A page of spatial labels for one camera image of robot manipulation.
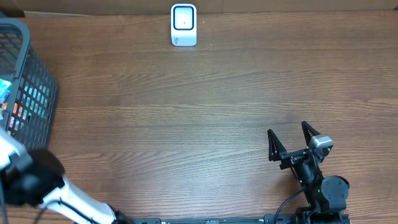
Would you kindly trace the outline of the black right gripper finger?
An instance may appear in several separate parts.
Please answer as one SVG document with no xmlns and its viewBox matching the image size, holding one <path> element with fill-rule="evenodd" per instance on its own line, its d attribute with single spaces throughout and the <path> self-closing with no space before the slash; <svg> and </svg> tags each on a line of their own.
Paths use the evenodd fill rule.
<svg viewBox="0 0 398 224">
<path fill-rule="evenodd" d="M 282 156 L 287 154 L 287 150 L 273 130 L 269 129 L 267 136 L 269 141 L 269 160 L 274 162 L 281 160 Z"/>
<path fill-rule="evenodd" d="M 310 126 L 306 121 L 301 122 L 303 135 L 305 137 L 306 145 L 309 146 L 311 138 L 320 135 L 320 133 Z"/>
</svg>

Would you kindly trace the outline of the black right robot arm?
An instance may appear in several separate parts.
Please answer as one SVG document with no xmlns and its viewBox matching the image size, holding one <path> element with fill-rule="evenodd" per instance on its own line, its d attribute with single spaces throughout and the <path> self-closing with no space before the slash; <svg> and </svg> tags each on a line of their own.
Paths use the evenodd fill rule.
<svg viewBox="0 0 398 224">
<path fill-rule="evenodd" d="M 302 121 L 301 125 L 306 147 L 294 152 L 286 150 L 272 129 L 267 130 L 269 160 L 279 161 L 282 170 L 290 169 L 301 189 L 286 199 L 273 217 L 264 219 L 272 223 L 349 223 L 349 216 L 342 213 L 346 209 L 349 182 L 338 175 L 324 177 L 319 166 L 329 155 L 333 140 L 306 121 Z M 281 215 L 285 205 L 300 194 L 304 194 L 308 205 L 297 208 L 292 215 Z"/>
</svg>

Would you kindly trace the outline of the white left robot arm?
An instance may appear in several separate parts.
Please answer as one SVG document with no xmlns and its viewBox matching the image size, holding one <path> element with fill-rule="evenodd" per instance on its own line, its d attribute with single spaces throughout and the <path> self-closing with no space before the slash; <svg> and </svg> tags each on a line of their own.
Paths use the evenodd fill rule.
<svg viewBox="0 0 398 224">
<path fill-rule="evenodd" d="M 25 145 L 1 130 L 1 213 L 7 223 L 7 205 L 40 207 L 75 223 L 131 223 L 107 203 L 99 202 L 74 185 L 55 155 L 46 149 L 28 151 Z"/>
</svg>

